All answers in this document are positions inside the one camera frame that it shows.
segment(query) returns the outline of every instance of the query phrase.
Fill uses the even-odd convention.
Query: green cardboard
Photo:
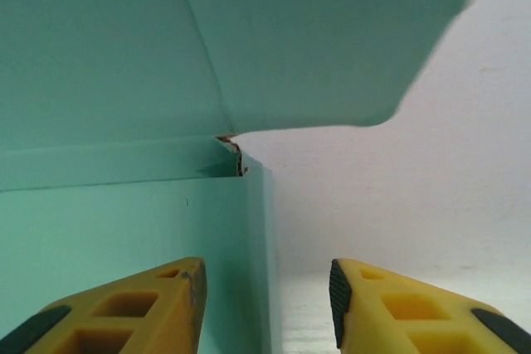
[[[1,194],[0,334],[58,298],[204,256],[200,354],[278,352],[270,177],[248,167],[244,177]]]
[[[0,336],[203,255],[200,353],[280,352],[270,174],[215,136],[389,119],[464,4],[0,0]]]

